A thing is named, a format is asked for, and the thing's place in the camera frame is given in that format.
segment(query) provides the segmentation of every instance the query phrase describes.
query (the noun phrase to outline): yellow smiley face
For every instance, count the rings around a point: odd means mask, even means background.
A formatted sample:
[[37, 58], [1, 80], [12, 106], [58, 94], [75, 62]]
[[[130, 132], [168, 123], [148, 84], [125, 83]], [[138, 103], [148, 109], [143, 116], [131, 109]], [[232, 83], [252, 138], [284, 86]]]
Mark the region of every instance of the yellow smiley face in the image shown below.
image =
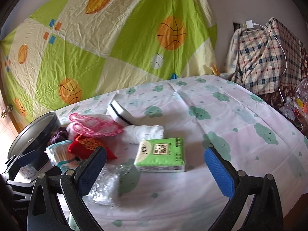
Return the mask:
[[304, 107], [304, 103], [301, 101], [301, 99], [297, 98], [295, 100], [295, 102], [297, 103], [297, 105], [300, 107], [300, 108], [303, 108]]

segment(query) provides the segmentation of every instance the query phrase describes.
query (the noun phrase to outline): wall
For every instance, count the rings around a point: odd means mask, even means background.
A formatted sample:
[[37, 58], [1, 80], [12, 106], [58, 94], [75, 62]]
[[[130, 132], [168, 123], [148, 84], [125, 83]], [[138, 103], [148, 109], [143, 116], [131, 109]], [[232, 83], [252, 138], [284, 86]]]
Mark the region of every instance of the wall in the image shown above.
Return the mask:
[[292, 0], [209, 0], [216, 16], [218, 40], [215, 54], [218, 65], [223, 65], [231, 40], [233, 22], [253, 20], [265, 24], [274, 17], [308, 46], [308, 29], [300, 11]]
[[[49, 0], [20, 0], [4, 24], [0, 39], [47, 1]], [[219, 66], [224, 64], [234, 32], [233, 22], [244, 23], [246, 20], [253, 20], [255, 23], [265, 24], [270, 17], [275, 17], [308, 46], [306, 23], [292, 0], [209, 0], [209, 2], [218, 25], [215, 53]]]

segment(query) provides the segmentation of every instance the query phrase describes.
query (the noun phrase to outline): wooden door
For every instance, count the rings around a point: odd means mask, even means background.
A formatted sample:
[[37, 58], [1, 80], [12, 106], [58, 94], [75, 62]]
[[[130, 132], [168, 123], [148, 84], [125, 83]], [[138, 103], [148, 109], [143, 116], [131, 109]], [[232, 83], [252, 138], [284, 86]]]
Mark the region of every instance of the wooden door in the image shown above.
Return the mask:
[[[0, 76], [0, 115], [8, 106], [7, 98], [4, 94], [3, 84]], [[11, 144], [18, 135], [17, 124], [13, 124], [14, 118], [12, 113], [8, 113], [3, 118], [0, 116], [0, 164], [7, 161], [7, 154]]]

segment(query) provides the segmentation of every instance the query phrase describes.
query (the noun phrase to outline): metal pot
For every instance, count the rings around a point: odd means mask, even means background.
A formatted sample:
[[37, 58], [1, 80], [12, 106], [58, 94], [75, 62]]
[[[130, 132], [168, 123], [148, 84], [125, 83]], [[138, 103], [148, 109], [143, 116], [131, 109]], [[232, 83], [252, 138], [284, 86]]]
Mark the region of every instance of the metal pot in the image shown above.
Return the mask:
[[29, 165], [20, 169], [25, 179], [36, 176], [49, 161], [44, 153], [53, 132], [61, 127], [60, 121], [54, 111], [48, 112], [35, 119], [13, 141], [7, 158], [13, 155], [27, 154], [33, 150], [39, 151], [38, 157]]

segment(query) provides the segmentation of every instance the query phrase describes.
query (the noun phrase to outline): pink lace cloth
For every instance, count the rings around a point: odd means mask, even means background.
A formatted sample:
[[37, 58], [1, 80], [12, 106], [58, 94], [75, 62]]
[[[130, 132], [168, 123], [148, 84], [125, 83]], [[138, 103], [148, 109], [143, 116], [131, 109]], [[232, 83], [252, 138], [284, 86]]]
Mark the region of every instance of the pink lace cloth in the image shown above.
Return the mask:
[[79, 115], [71, 114], [68, 119], [73, 130], [87, 137], [116, 136], [123, 131], [123, 127], [107, 115]]

